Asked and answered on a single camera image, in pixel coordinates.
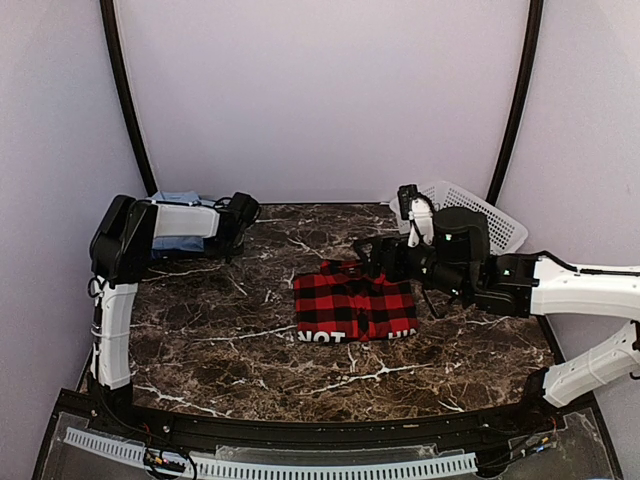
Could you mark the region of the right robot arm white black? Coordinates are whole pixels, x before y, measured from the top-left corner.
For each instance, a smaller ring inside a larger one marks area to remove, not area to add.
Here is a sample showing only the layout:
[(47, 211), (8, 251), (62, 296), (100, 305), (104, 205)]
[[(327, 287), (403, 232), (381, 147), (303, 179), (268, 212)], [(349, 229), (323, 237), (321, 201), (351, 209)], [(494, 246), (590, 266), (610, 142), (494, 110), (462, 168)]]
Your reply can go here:
[(549, 409), (568, 405), (639, 367), (639, 270), (574, 266), (547, 251), (493, 255), (486, 216), (464, 207), (435, 212), (431, 240), (414, 222), (404, 236), (357, 240), (364, 268), (392, 282), (413, 280), (493, 315), (581, 314), (622, 318), (624, 326), (579, 356), (529, 375), (510, 424), (534, 432)]

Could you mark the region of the right black frame post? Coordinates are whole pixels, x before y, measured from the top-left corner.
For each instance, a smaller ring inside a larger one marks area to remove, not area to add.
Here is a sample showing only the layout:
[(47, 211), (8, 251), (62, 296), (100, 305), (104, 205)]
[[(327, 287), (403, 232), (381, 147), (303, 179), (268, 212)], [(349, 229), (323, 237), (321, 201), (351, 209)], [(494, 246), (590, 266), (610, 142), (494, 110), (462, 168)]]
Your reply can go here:
[(500, 198), (524, 114), (536, 59), (543, 11), (543, 0), (531, 0), (529, 2), (522, 53), (511, 107), (492, 178), (485, 197), (485, 201), (492, 206), (496, 206)]

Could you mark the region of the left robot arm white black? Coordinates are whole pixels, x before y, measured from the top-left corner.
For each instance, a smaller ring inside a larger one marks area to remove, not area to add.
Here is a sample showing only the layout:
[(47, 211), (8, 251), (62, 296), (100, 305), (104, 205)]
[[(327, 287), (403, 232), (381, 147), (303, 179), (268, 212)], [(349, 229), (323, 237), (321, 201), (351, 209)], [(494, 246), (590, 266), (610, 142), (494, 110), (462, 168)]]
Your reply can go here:
[(102, 391), (132, 389), (130, 325), (139, 283), (161, 260), (193, 258), (226, 262), (242, 253), (244, 234), (258, 219), (259, 202), (236, 192), (218, 200), (194, 194), (156, 194), (136, 199), (118, 195), (89, 246), (94, 301), (90, 373)]

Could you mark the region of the black frame post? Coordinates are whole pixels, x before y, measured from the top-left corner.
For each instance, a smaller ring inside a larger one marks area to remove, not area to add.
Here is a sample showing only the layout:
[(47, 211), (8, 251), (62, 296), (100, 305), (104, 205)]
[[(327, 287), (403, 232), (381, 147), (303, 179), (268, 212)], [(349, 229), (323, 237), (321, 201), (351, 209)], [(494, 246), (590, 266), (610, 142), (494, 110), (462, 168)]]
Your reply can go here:
[(158, 191), (158, 185), (149, 161), (129, 84), (116, 17), (116, 2), (100, 0), (99, 6), (112, 76), (135, 163), (146, 194), (153, 195)]
[(485, 197), (485, 201), (492, 206), (496, 206), (500, 198), (524, 114), (536, 59), (543, 11), (543, 0), (531, 0), (529, 2), (522, 53), (511, 107), (492, 178)]

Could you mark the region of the folded light blue shirt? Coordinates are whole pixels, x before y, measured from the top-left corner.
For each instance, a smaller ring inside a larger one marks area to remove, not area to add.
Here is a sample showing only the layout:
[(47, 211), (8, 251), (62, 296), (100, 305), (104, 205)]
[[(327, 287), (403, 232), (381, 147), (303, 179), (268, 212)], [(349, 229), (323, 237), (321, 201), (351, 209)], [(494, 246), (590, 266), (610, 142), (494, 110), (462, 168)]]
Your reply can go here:
[[(166, 192), (159, 191), (149, 197), (149, 200), (174, 202), (178, 204), (199, 203), (200, 196), (194, 191), (187, 192)], [(161, 257), (169, 251), (183, 251), (191, 253), (202, 253), (204, 251), (204, 241), (199, 237), (160, 237), (156, 238), (152, 244), (152, 255)]]

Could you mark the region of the left black frame post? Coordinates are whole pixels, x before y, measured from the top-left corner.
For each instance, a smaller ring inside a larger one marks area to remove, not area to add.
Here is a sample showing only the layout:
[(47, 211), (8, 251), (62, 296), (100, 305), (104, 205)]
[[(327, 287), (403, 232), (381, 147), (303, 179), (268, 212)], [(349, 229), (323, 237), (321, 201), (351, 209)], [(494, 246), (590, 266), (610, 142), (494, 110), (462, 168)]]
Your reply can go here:
[(158, 185), (149, 161), (129, 84), (116, 17), (116, 2), (100, 0), (99, 6), (112, 76), (135, 163), (146, 194), (153, 195), (158, 191)]

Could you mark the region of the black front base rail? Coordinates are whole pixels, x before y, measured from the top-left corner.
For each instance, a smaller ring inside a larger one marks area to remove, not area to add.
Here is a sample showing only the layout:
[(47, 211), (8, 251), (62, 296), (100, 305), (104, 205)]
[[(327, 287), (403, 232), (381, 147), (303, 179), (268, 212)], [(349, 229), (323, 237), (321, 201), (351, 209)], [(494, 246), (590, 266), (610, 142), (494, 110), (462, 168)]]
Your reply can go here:
[(481, 462), (505, 463), (511, 450), (523, 447), (534, 436), (551, 431), (561, 446), (579, 453), (603, 454), (617, 464), (611, 438), (594, 395), (586, 394), (573, 405), (534, 415), (522, 428), (517, 405), (466, 413), (453, 413), (391, 421), (292, 423), (214, 418), (145, 408), (127, 404), (108, 412), (99, 398), (72, 390), (60, 391), (45, 437), (68, 414), (83, 426), (152, 446), (213, 453), (222, 446), (296, 450), (347, 450), (434, 444), (442, 451), (477, 452)]

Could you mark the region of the red black plaid shirt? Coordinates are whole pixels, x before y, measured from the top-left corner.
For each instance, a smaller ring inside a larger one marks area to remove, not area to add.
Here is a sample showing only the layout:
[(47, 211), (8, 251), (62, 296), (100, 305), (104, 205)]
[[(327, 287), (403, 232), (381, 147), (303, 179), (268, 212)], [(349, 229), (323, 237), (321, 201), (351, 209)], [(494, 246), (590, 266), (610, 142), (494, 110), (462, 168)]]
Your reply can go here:
[(419, 329), (409, 282), (372, 277), (358, 261), (325, 260), (293, 282), (298, 340), (345, 344), (395, 340)]

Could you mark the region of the folded dark navy shirt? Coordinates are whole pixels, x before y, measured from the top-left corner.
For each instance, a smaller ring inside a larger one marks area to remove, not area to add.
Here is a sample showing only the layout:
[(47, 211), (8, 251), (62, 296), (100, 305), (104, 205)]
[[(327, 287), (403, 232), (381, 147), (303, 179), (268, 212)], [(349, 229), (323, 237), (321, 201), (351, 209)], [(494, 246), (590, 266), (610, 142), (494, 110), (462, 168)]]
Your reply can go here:
[(151, 251), (151, 262), (163, 262), (163, 261), (181, 261), (181, 260), (193, 260), (199, 258), (206, 258), (207, 254), (204, 251), (186, 251), (186, 250), (156, 250)]

